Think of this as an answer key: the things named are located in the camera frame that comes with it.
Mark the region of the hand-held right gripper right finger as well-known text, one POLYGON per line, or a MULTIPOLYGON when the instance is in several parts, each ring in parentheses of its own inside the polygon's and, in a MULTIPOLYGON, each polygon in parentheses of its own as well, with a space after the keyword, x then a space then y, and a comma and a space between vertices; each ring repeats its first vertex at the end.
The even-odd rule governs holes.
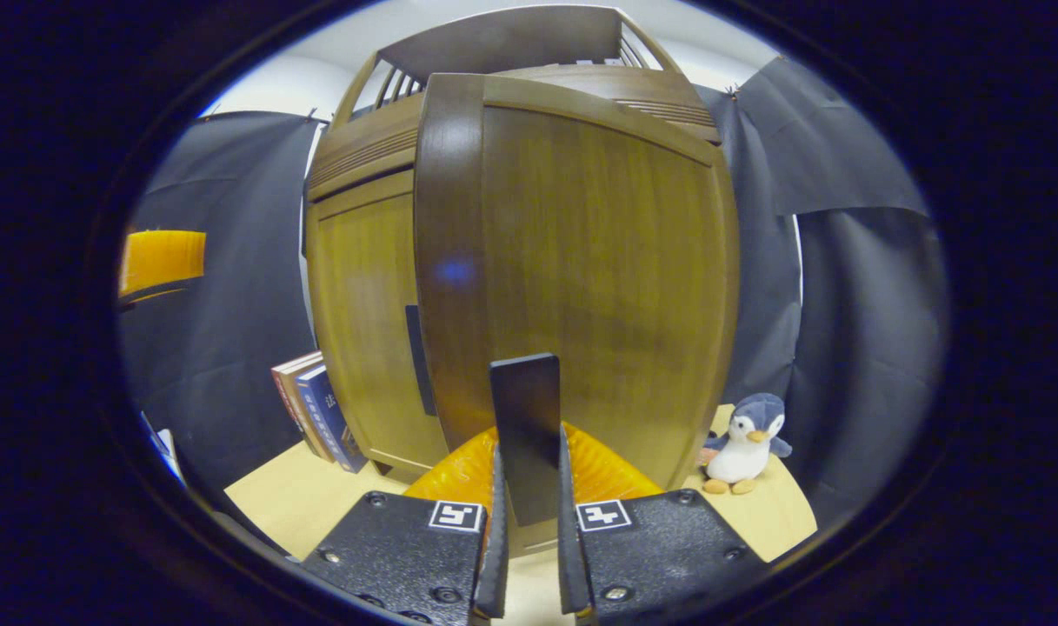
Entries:
POLYGON ((718 623, 768 567, 695 489, 578 503, 568 432, 557 532, 562 610, 579 625, 718 623))

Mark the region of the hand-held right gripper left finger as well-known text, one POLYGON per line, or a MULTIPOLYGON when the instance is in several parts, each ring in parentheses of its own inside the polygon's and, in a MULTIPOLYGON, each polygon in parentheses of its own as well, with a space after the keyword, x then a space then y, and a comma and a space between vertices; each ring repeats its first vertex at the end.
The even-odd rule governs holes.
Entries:
POLYGON ((496 429, 402 494, 358 497, 303 570, 379 625, 489 625, 504 616, 508 504, 496 429))

